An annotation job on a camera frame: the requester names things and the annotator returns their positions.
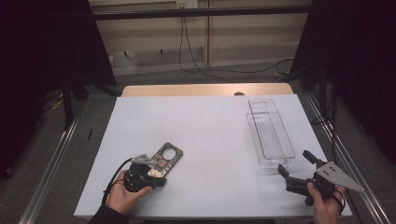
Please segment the transparent storage bin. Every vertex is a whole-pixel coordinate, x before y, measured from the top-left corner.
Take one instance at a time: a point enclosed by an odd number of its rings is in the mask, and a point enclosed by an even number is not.
[[[288,167],[295,153],[274,100],[249,100],[247,121],[260,167],[276,169],[279,164]]]

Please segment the white tabletop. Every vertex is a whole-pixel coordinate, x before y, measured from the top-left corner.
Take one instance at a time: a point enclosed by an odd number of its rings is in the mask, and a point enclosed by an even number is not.
[[[246,113],[249,99],[263,98],[275,100],[296,152],[290,175],[312,177],[315,166],[303,151],[326,158],[297,95],[121,97],[75,216],[96,213],[103,190],[123,161],[143,153],[151,157],[165,142],[184,155],[166,176],[166,185],[135,205],[134,217],[312,216],[304,196],[287,192],[282,176],[259,167]],[[348,206],[343,215],[351,215]]]

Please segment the sleeve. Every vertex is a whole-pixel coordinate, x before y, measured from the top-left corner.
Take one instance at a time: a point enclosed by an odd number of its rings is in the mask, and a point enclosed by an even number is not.
[[[106,205],[101,205],[89,224],[128,224],[129,218],[120,214]]]

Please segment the power outlet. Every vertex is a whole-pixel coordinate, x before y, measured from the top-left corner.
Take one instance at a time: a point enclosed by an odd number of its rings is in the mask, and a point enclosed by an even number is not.
[[[176,1],[176,9],[185,9],[185,8],[187,8],[187,0]]]
[[[198,8],[198,0],[187,0],[187,8]]]

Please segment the human hand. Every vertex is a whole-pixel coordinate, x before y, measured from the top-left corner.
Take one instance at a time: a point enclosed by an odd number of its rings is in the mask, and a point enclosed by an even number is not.
[[[152,187],[144,187],[136,193],[128,191],[123,184],[125,172],[121,171],[117,177],[116,183],[108,195],[106,205],[121,214],[127,215],[134,203],[152,191]]]
[[[315,188],[313,183],[307,184],[309,194],[314,199],[314,223],[316,224],[336,224],[340,214],[340,205],[333,199],[329,198],[323,202],[320,192]],[[344,194],[346,188],[336,187],[341,194]],[[335,191],[333,195],[341,202],[343,195]]]

